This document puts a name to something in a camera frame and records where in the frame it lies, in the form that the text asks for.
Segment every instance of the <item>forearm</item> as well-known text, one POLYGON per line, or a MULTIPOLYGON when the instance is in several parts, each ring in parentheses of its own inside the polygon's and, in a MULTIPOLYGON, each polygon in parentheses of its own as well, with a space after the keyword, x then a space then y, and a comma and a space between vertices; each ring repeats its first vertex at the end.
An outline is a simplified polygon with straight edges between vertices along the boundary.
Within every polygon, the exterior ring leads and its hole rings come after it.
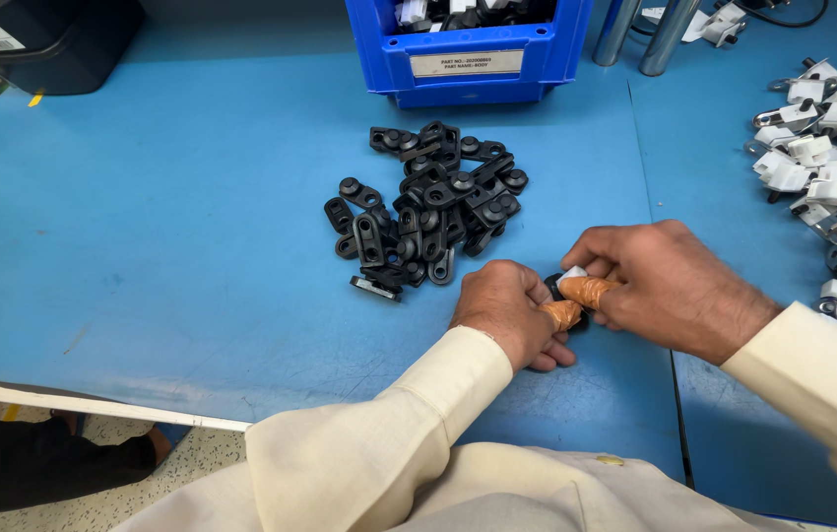
POLYGON ((793 304, 721 369, 828 446, 837 471, 837 326, 793 304))
POLYGON ((415 489, 441 474, 451 444, 511 377, 500 346, 457 328, 372 401, 253 425, 247 458, 265 532, 398 525, 415 489))

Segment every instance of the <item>blue storage bin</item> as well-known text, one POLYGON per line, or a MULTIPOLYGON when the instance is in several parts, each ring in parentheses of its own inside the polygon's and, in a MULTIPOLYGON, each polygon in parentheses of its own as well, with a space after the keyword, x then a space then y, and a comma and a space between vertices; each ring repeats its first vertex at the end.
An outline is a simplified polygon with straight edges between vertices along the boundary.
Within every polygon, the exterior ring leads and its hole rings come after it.
POLYGON ((396 0, 346 2, 366 88, 401 108, 541 100, 573 81, 592 9, 558 0, 551 23, 396 35, 396 0))

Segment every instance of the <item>silver cylinder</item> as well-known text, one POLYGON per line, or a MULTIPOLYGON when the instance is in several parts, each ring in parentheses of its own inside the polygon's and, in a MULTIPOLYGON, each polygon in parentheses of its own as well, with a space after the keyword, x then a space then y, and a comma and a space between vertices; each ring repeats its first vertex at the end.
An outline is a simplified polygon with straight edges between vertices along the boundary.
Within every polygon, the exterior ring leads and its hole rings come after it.
POLYGON ((635 14, 639 12, 642 0, 612 0, 606 21, 602 24, 599 41, 592 51, 592 60, 602 67, 611 67, 619 61, 619 51, 625 42, 625 35, 632 27, 635 14))
POLYGON ((661 76, 671 61, 671 55, 681 42, 691 20, 695 18, 701 0, 668 0, 655 35, 639 63, 639 70, 646 76, 661 76))

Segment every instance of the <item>blue workbench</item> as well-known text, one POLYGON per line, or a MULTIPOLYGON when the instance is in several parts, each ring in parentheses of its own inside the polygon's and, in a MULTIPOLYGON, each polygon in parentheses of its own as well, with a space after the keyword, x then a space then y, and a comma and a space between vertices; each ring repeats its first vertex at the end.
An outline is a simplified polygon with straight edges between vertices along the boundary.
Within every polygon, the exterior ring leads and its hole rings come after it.
MULTIPOLYGON (((499 258, 546 275, 587 226, 669 217, 781 301, 828 275, 739 147, 782 101, 767 81, 807 55, 837 65, 837 34, 754 22, 731 50, 686 45, 648 79, 641 42, 593 65, 590 30, 577 82, 542 103, 400 111, 365 93, 336 6, 192 24, 152 4, 100 91, 0 98, 2 382, 243 421, 374 396, 458 295, 426 282, 397 305, 348 285, 358 265, 333 254, 322 205, 348 175, 394 197, 401 165, 368 148, 374 125, 441 119, 505 142, 530 175, 522 212, 481 256, 458 254, 458 277, 499 258)), ((837 7, 822 24, 837 31, 837 7)), ((671 354, 598 327, 571 346, 577 366, 522 372, 462 441, 608 451, 683 482, 671 354)), ((837 523, 820 446, 719 371, 682 354, 675 369, 698 491, 837 523)))

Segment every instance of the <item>speckled floor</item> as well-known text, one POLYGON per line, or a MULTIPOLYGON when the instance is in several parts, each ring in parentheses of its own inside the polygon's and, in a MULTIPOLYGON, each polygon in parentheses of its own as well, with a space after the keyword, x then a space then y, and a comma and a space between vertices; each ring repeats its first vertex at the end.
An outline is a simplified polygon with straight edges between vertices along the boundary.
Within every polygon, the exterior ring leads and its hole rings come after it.
MULTIPOLYGON (((8 408, 0 403, 0 419, 8 408)), ((23 406, 15 419, 42 421, 48 410, 23 406)), ((150 421, 88 416, 84 437, 98 444, 116 444, 144 434, 150 421)), ((0 513, 0 532, 103 532, 117 526, 163 495, 222 467, 245 459, 241 432, 195 428, 149 478, 115 490, 64 502, 0 513)))

